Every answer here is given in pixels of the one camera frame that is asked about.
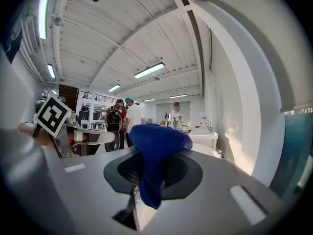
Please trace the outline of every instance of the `railing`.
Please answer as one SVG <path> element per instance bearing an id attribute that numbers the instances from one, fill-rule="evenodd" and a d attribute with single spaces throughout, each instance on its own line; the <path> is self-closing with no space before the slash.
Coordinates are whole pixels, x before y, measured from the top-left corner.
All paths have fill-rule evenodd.
<path id="1" fill-rule="evenodd" d="M 80 91 L 79 92 L 79 97 L 80 98 L 91 99 L 92 93 Z M 101 101 L 101 102 L 106 102 L 106 103 L 112 103 L 112 104 L 114 104 L 116 102 L 116 98 L 109 97 L 109 96 L 102 96 L 102 95 L 98 95 L 98 94 L 96 94 L 95 100 L 96 101 Z"/>

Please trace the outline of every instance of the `blue cloth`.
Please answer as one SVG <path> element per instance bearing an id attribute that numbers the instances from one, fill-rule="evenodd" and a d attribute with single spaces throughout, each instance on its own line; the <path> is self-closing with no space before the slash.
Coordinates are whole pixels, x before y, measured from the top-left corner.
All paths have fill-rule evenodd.
<path id="1" fill-rule="evenodd" d="M 183 132 L 155 124 L 135 125 L 129 135 L 144 158 L 138 186 L 140 197 L 147 206 L 158 209 L 164 182 L 163 162 L 175 152 L 191 149 L 192 141 Z"/>

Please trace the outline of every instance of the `ceiling light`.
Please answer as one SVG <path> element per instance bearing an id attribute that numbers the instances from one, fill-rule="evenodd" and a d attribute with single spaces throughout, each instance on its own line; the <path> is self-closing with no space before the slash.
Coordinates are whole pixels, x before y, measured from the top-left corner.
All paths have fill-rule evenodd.
<path id="1" fill-rule="evenodd" d="M 112 91 L 116 90 L 119 87 L 121 87 L 121 86 L 119 84 L 117 84 L 114 87 L 112 87 L 111 89 L 109 89 L 109 92 L 112 92 Z"/>
<path id="2" fill-rule="evenodd" d="M 47 7 L 48 7 L 48 0 L 39 1 L 38 28 L 39 28 L 39 36 L 42 39 L 47 38 L 47 32 L 46 32 Z"/>
<path id="3" fill-rule="evenodd" d="M 179 96 L 170 96 L 169 98 L 176 98 L 176 97 L 183 97 L 183 96 L 187 96 L 187 94 L 179 95 Z"/>
<path id="4" fill-rule="evenodd" d="M 147 74 L 150 74 L 150 73 L 152 73 L 152 72 L 154 72 L 154 71 L 157 71 L 157 70 L 159 70 L 159 69 L 162 69 L 162 68 L 164 68 L 164 67 L 165 67 L 165 65 L 164 65 L 163 63 L 159 63 L 159 64 L 156 64 L 156 65 L 154 65 L 154 66 L 148 67 L 148 68 L 145 69 L 144 71 L 141 71 L 141 72 L 135 74 L 134 77 L 135 77 L 135 78 L 140 78 L 140 77 L 142 77 L 142 76 L 145 76 L 145 75 L 147 75 Z"/>
<path id="5" fill-rule="evenodd" d="M 49 72 L 50 72 L 51 77 L 52 77 L 52 78 L 55 78 L 55 75 L 54 75 L 54 71 L 53 71 L 52 65 L 48 65 L 48 69 L 49 69 Z"/>

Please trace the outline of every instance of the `ceiling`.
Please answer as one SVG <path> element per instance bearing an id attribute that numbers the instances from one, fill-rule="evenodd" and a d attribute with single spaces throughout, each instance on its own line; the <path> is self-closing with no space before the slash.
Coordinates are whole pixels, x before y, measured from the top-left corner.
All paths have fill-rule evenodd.
<path id="1" fill-rule="evenodd" d="M 137 100 L 202 96 L 197 39 L 187 14 L 190 7 L 181 0 L 49 0 L 46 39 L 40 39 L 37 30 L 38 6 L 39 0 L 31 0 L 23 20 L 33 18 L 36 41 L 44 51 L 28 54 L 49 85 Z M 60 26 L 53 23 L 55 18 L 61 18 Z M 196 19 L 201 37 L 206 36 L 208 27 Z M 23 32 L 25 42 L 28 30 Z M 159 62 L 165 68 L 134 78 Z M 46 64 L 53 65 L 56 79 Z M 121 87 L 109 93 L 116 84 Z"/>

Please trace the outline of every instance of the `cap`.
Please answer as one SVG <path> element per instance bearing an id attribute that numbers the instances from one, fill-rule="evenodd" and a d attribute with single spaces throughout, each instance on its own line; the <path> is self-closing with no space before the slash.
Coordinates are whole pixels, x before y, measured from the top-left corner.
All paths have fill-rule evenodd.
<path id="1" fill-rule="evenodd" d="M 134 101 L 134 100 L 133 100 L 131 97 L 128 97 L 128 98 L 125 99 L 125 102 L 126 102 L 126 103 L 133 102 L 133 101 Z"/>

